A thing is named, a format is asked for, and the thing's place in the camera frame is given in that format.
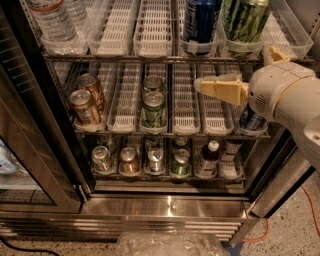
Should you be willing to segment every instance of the plastic bag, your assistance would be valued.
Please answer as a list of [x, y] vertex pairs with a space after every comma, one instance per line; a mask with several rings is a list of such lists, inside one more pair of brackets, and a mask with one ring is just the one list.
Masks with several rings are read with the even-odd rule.
[[118, 256], [228, 256], [215, 236], [192, 233], [124, 233]]

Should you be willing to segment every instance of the stainless steel panel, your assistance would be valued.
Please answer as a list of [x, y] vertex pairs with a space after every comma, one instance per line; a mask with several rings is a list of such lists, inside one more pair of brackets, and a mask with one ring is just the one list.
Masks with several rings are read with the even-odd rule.
[[294, 184], [301, 179], [310, 166], [301, 152], [295, 150], [284, 163], [277, 176], [254, 202], [251, 212], [260, 218], [265, 217]]
[[248, 217], [244, 201], [214, 197], [107, 196], [91, 198], [79, 214], [0, 212], [0, 236], [70, 240], [117, 239], [123, 232], [199, 232], [240, 241]]

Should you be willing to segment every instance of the brown bottle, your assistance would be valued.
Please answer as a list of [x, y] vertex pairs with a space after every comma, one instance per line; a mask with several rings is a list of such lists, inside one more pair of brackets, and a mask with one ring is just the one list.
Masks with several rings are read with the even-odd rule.
[[215, 177], [218, 173], [217, 164], [219, 162], [219, 143], [215, 140], [209, 142], [201, 148], [201, 154], [197, 164], [197, 176]]

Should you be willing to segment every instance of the can lid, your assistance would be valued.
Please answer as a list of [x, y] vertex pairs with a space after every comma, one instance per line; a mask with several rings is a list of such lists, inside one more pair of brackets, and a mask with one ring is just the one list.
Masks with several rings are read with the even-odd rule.
[[219, 148], [219, 142], [217, 142], [215, 140], [210, 141], [209, 144], [208, 144], [208, 148], [211, 151], [217, 151], [218, 148]]
[[153, 148], [148, 152], [148, 158], [150, 161], [159, 162], [163, 158], [163, 149]]
[[143, 102], [149, 107], [158, 107], [163, 104], [164, 96], [160, 92], [148, 92], [144, 96]]
[[73, 105], [83, 105], [89, 102], [89, 100], [91, 99], [91, 93], [87, 90], [77, 90], [74, 91], [73, 93], [71, 93], [70, 95], [70, 102]]
[[143, 81], [143, 85], [149, 89], [161, 88], [162, 83], [162, 78], [158, 76], [147, 76]]
[[179, 164], [186, 164], [190, 160], [190, 153], [188, 150], [185, 149], [178, 149], [174, 153], [174, 159], [179, 163]]
[[136, 157], [136, 150], [132, 147], [126, 147], [121, 150], [120, 157], [123, 161], [129, 162], [132, 161]]
[[187, 145], [188, 142], [189, 142], [189, 138], [186, 138], [186, 137], [178, 137], [175, 139], [175, 143], [179, 147], [183, 147], [183, 146]]
[[94, 76], [90, 75], [89, 73], [85, 73], [78, 78], [77, 84], [79, 88], [88, 87], [92, 86], [96, 80], [97, 79]]
[[104, 146], [95, 147], [91, 153], [91, 157], [93, 161], [104, 159], [107, 156], [108, 157], [110, 156], [110, 151]]

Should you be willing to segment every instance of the silver can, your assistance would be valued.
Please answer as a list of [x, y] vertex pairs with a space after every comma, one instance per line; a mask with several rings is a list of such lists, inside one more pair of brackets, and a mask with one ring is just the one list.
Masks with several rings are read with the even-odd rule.
[[163, 168], [163, 149], [152, 148], [148, 152], [148, 166], [150, 172], [161, 172]]
[[126, 147], [122, 149], [120, 158], [124, 174], [133, 175], [140, 171], [138, 154], [134, 148]]
[[161, 77], [159, 76], [147, 76], [143, 80], [143, 93], [148, 92], [163, 92], [164, 83]]
[[99, 124], [101, 117], [89, 91], [74, 91], [69, 98], [77, 119], [82, 125]]
[[165, 103], [164, 96], [160, 92], [149, 92], [143, 97], [142, 122], [148, 128], [162, 127], [162, 116]]
[[178, 176], [184, 176], [190, 172], [190, 153], [185, 149], [178, 149], [174, 153], [171, 172]]
[[242, 140], [225, 140], [222, 144], [220, 160], [225, 162], [233, 161], [242, 146], [242, 142]]
[[87, 90], [91, 93], [97, 105], [99, 114], [102, 115], [105, 106], [105, 98], [99, 79], [86, 73], [78, 78], [77, 85], [79, 89]]
[[91, 158], [94, 163], [94, 169], [98, 173], [108, 172], [113, 167], [110, 151], [104, 146], [95, 147], [92, 150]]

